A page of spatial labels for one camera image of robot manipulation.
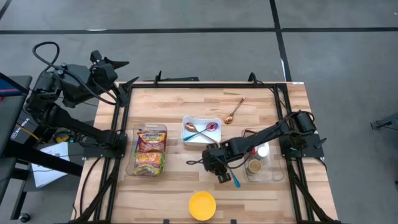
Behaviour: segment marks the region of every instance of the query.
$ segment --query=gray floor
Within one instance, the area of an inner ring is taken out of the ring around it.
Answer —
[[[178,27],[272,27],[268,1],[252,0],[12,0],[0,30],[135,29]],[[278,0],[282,27],[398,27],[397,1]],[[396,223],[398,139],[396,131],[372,131],[369,122],[398,112],[398,32],[283,34],[293,81],[305,82],[325,144],[328,176],[341,221]],[[0,69],[37,78],[44,65],[34,44],[60,44],[59,62],[89,64],[92,50],[129,60],[120,80],[198,76],[203,81],[282,81],[275,34],[98,34],[0,35]],[[51,58],[53,49],[40,51]],[[92,120],[95,108],[71,112]],[[0,206],[8,220],[18,180]],[[30,223],[65,222],[76,189],[29,193],[24,212]]]

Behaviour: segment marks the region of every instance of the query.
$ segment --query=wooden table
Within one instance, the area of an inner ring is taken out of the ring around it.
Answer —
[[[310,111],[305,86],[293,83],[287,83],[287,86],[293,111]],[[230,223],[231,219],[237,219],[238,223],[295,223],[286,163],[280,154],[277,140],[270,142],[270,149],[284,171],[281,173],[284,178],[279,182],[249,182],[241,168],[234,172],[242,185],[238,189],[233,181],[219,184],[216,176],[206,172],[201,164],[188,166],[185,163],[187,160],[201,158],[204,147],[183,144],[180,139],[182,118],[189,115],[194,118],[222,119],[232,112],[242,96],[246,97],[246,101],[237,110],[233,123],[222,126],[222,140],[240,136],[245,128],[260,130],[273,125],[277,121],[273,93],[265,88],[133,89],[127,122],[129,143],[126,156],[121,161],[111,223],[161,223],[165,218],[170,219],[171,223],[198,223],[192,218],[188,203],[190,197],[201,190],[209,191],[216,199],[217,209],[209,220],[211,223]],[[113,106],[100,102],[95,127],[109,129],[113,109]],[[138,123],[161,123],[168,129],[165,172],[161,177],[148,179],[126,174],[132,149],[132,129]],[[92,158],[85,162],[75,201],[77,210],[81,186],[94,160]],[[83,198],[84,208],[98,191],[103,161],[101,159],[97,163],[88,178]],[[325,168],[315,159],[304,159],[303,162],[310,193],[327,215],[337,219]],[[107,195],[103,201],[101,219],[105,216]],[[303,218],[306,218],[301,194],[300,205]]]

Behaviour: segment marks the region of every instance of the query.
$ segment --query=computer monitor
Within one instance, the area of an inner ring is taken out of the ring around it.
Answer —
[[[29,90],[0,72],[0,98],[28,94]]]

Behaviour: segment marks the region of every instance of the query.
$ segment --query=yellow plastic lid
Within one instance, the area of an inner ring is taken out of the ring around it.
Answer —
[[[209,220],[216,212],[216,200],[209,192],[197,192],[189,201],[189,211],[199,221]]]

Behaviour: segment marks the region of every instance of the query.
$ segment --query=white bottle cap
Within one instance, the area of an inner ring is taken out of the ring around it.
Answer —
[[[266,147],[261,146],[257,149],[257,155],[261,158],[264,158],[268,155],[268,150]]]

